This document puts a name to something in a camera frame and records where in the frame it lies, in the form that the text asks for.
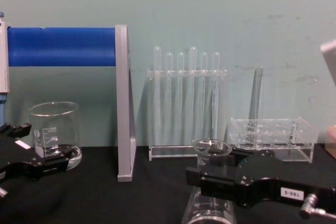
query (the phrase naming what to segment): teal wall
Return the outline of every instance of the teal wall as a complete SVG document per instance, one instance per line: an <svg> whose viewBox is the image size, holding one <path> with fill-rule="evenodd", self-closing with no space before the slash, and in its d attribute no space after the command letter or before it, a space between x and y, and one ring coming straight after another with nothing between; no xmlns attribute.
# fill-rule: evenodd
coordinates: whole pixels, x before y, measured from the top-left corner
<svg viewBox="0 0 336 224"><path fill-rule="evenodd" d="M155 46L219 51L230 73L228 116L246 118L251 73L263 66L261 117L302 115L320 130L336 122L336 91L319 51L336 37L334 0L0 0L0 9L13 27L127 24L140 145L147 144L144 87ZM29 120L38 102L70 100L80 104L83 145L116 143L115 68L13 68L10 75L9 122Z"/></svg>

